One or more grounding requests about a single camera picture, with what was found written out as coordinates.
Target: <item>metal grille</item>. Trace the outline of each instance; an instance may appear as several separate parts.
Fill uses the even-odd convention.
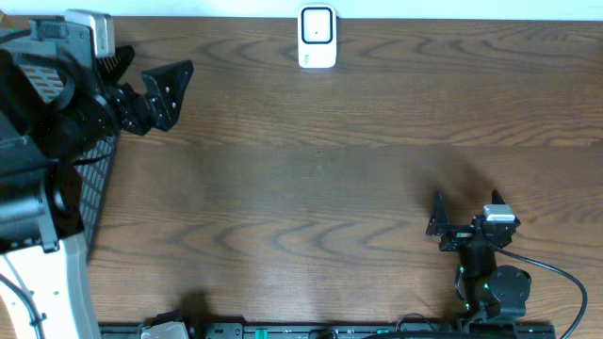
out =
[[[22,67],[21,69],[47,104],[53,101],[63,90],[63,83],[55,70],[32,66]],[[96,143],[93,149],[79,157],[80,159],[92,159],[113,153],[111,156],[94,164],[77,167],[77,171],[83,180],[79,211],[84,222],[84,236],[89,245],[96,235],[96,228],[106,193],[107,179],[115,155],[116,141],[115,137],[101,140]]]

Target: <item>wood grain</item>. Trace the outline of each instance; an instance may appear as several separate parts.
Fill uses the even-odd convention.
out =
[[[179,305],[248,321],[451,315],[458,258],[424,235],[432,194],[468,222],[496,187],[523,222],[509,250],[580,278],[591,302],[575,337],[600,337],[600,25],[338,27],[337,64],[318,71],[297,65],[294,20],[116,20],[135,88],[180,59],[195,74],[169,133],[121,138],[89,270],[99,319]],[[561,334],[578,289],[498,261],[530,272],[526,319]]]

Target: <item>black cable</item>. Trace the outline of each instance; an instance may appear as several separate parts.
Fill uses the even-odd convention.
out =
[[[369,335],[363,339],[407,339],[407,338],[433,338],[433,339],[511,339],[510,336],[488,335],[476,333],[443,332],[443,331],[396,331]]]
[[[29,29],[8,33],[7,35],[0,37],[0,44],[7,43],[15,39],[27,37],[29,35],[31,35],[31,30]]]
[[[31,319],[30,325],[34,328],[36,332],[36,338],[44,339],[44,332],[41,328],[42,318],[38,315],[38,311],[36,310],[36,306],[34,302],[27,296],[27,294],[19,288],[19,286],[15,285],[10,281],[7,277],[0,274],[0,282],[5,284],[25,305],[25,308],[29,312],[29,318]]]
[[[463,267],[458,266],[456,268],[456,275],[454,277],[454,290],[456,291],[456,296],[460,300],[464,300],[463,292],[461,292],[461,278],[463,277]]]
[[[425,320],[425,322],[427,323],[427,325],[430,326],[430,328],[432,329],[432,331],[436,331],[435,327],[432,325],[432,323],[430,322],[430,320],[428,318],[426,318],[425,315],[418,314],[418,313],[410,313],[410,314],[407,314],[407,315],[403,316],[402,318],[400,318],[398,320],[398,324],[396,324],[396,331],[400,331],[401,330],[401,326],[404,323],[404,320],[406,320],[406,318],[409,317],[409,316],[419,316],[419,317],[423,318],[423,320]]]
[[[109,151],[109,153],[105,154],[105,155],[101,155],[101,156],[97,156],[95,158],[92,159],[79,159],[79,160],[75,160],[72,162],[72,164],[74,166],[84,166],[84,165],[92,165],[92,164],[96,164],[97,162],[107,159],[108,157],[110,157],[111,155],[113,155],[115,153],[115,144],[109,140],[108,138],[102,138],[101,141],[105,142],[106,144],[108,144],[109,146],[111,146],[111,151]]]
[[[110,156],[111,156],[111,154],[105,154],[105,155],[97,156],[92,159],[79,159],[79,160],[73,161],[73,165],[74,166],[92,165],[92,164],[96,164],[97,162],[99,162],[101,160],[107,159]]]
[[[463,325],[463,328],[461,329],[461,331],[463,332],[469,332],[469,326],[471,326],[471,324],[473,324],[473,322],[480,316],[483,316],[482,312],[476,312],[474,313]]]
[[[322,331],[321,333],[319,333],[317,335],[317,339],[325,339],[325,338],[327,338],[327,336],[329,334],[331,334],[331,336],[333,337],[333,339],[339,339],[339,334],[337,334],[337,331],[335,331],[335,330]]]
[[[565,278],[569,279],[572,283],[575,283],[576,286],[580,289],[580,292],[582,293],[582,305],[580,306],[580,310],[578,312],[578,315],[576,316],[576,319],[574,319],[574,322],[572,323],[572,325],[569,327],[569,329],[567,329],[567,331],[560,337],[560,339],[565,339],[567,337],[570,336],[570,334],[572,334],[572,332],[576,329],[576,327],[578,326],[578,324],[580,323],[580,321],[582,320],[582,318],[584,317],[584,313],[586,312],[586,306],[588,305],[588,294],[586,293],[586,288],[584,287],[584,285],[582,284],[582,282],[580,282],[576,277],[574,277],[573,275],[565,272],[564,270],[560,269],[560,268],[556,268],[554,266],[545,264],[545,263],[541,263],[539,261],[530,259],[528,257],[519,255],[519,254],[515,254],[512,252],[509,252],[507,250],[503,250],[500,249],[497,245],[489,242],[488,245],[490,247],[492,247],[495,251],[510,256],[514,259],[520,260],[522,262],[528,263],[528,264],[532,264],[532,265],[536,265],[538,267],[541,268],[546,268],[550,271],[553,271],[559,275],[564,276]]]

